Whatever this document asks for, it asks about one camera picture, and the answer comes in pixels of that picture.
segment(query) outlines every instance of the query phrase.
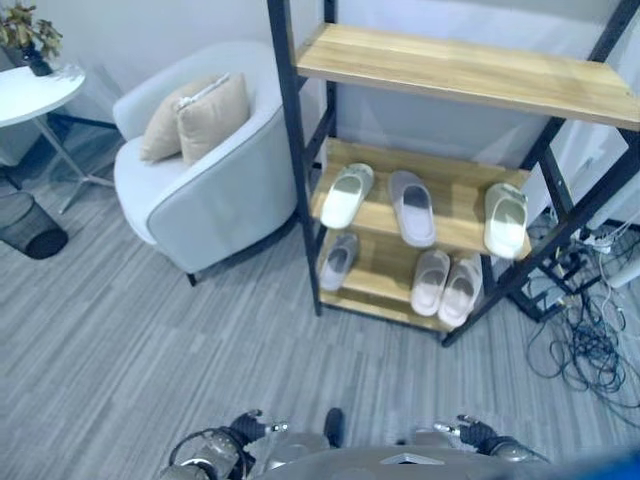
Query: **black mesh trash can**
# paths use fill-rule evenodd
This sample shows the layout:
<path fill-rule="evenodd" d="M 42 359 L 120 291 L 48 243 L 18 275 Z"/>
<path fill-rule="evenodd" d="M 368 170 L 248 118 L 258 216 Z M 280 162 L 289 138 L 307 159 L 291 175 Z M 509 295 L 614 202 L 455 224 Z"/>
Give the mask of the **black mesh trash can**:
<path fill-rule="evenodd" d="M 28 193 L 0 197 L 0 240 L 37 260 L 58 253 L 69 237 Z"/>

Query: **wooden shelf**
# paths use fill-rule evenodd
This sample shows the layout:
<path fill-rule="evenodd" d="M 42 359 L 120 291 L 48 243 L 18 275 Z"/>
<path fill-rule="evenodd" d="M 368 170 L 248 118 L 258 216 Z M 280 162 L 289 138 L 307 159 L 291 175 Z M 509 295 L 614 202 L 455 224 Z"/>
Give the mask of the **wooden shelf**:
<path fill-rule="evenodd" d="M 640 131 L 640 101 L 602 63 L 327 24 L 297 67 L 307 77 Z"/>
<path fill-rule="evenodd" d="M 395 170 L 418 175 L 431 194 L 436 223 L 437 246 L 445 251 L 471 251 L 489 255 L 484 245 L 484 192 L 494 183 L 521 187 L 529 176 L 524 170 L 429 155 L 351 144 L 336 139 L 328 142 L 329 162 L 311 201 L 312 215 L 319 219 L 322 206 L 340 170 L 350 163 L 364 162 L 375 171 L 375 182 L 352 226 L 399 238 L 400 230 L 387 184 Z M 531 251 L 529 239 L 522 257 Z"/>
<path fill-rule="evenodd" d="M 437 317 L 422 317 L 410 305 L 413 271 L 420 251 L 400 239 L 356 231 L 360 250 L 343 288 L 321 291 L 321 300 L 330 305 L 376 315 L 389 320 L 438 331 L 451 328 Z M 321 268 L 338 233 L 330 231 L 318 261 Z"/>

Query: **slipper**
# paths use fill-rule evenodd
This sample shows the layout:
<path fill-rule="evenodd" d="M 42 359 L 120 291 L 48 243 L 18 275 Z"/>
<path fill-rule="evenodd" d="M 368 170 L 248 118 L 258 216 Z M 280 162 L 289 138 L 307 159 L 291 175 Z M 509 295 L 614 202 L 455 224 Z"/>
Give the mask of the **slipper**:
<path fill-rule="evenodd" d="M 440 307 L 440 299 L 449 276 L 451 260 L 440 250 L 429 250 L 420 255 L 411 289 L 411 308 L 430 317 Z"/>
<path fill-rule="evenodd" d="M 344 167 L 331 185 L 320 221 L 327 228 L 347 228 L 373 186 L 373 169 L 364 163 Z"/>
<path fill-rule="evenodd" d="M 484 243 L 491 253 L 516 258 L 526 238 L 527 197 L 508 183 L 497 183 L 485 195 Z"/>
<path fill-rule="evenodd" d="M 357 255 L 358 237 L 354 233 L 338 235 L 322 265 L 320 288 L 329 292 L 339 290 Z"/>
<path fill-rule="evenodd" d="M 467 321 L 482 288 L 482 264 L 477 253 L 451 268 L 447 286 L 442 294 L 438 318 L 451 327 Z"/>
<path fill-rule="evenodd" d="M 431 195 L 413 173 L 398 170 L 389 179 L 389 196 L 402 239 L 412 247 L 430 247 L 436 241 Z"/>

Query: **throw pillow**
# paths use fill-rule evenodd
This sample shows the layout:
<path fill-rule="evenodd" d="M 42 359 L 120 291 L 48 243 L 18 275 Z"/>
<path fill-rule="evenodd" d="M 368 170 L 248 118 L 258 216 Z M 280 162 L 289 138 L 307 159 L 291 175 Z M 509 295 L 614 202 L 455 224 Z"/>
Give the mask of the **throw pillow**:
<path fill-rule="evenodd" d="M 193 165 L 220 145 L 250 116 L 244 75 L 222 77 L 178 106 L 182 158 Z"/>
<path fill-rule="evenodd" d="M 140 150 L 140 158 L 143 161 L 157 162 L 180 151 L 176 114 L 178 102 L 181 98 L 194 95 L 208 85 L 214 84 L 220 78 L 221 75 L 201 78 L 183 85 L 163 100 L 144 132 Z"/>

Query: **gray carpet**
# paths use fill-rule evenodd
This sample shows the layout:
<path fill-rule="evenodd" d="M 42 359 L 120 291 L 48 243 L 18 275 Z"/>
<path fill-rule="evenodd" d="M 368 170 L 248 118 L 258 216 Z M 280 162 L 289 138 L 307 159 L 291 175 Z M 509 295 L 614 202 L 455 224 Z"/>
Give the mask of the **gray carpet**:
<path fill-rule="evenodd" d="M 68 143 L 95 165 L 115 142 L 76 127 Z M 350 446 L 392 443 L 459 413 L 554 460 L 639 438 L 591 393 L 531 371 L 524 349 L 537 327 L 508 302 L 446 350 L 428 332 L 362 315 L 317 318 L 294 223 L 191 288 L 135 237 L 113 191 L 90 187 L 60 216 L 64 167 L 35 159 L 18 173 L 70 242 L 39 262 L 0 245 L 3 479 L 152 479 L 183 435 L 250 408 L 319 432 L 341 407 Z M 640 285 L 622 293 L 614 299 L 638 335 Z M 638 339 L 623 341 L 640 367 Z M 534 352 L 541 367 L 547 343 Z M 637 379 L 625 388 L 640 397 Z"/>

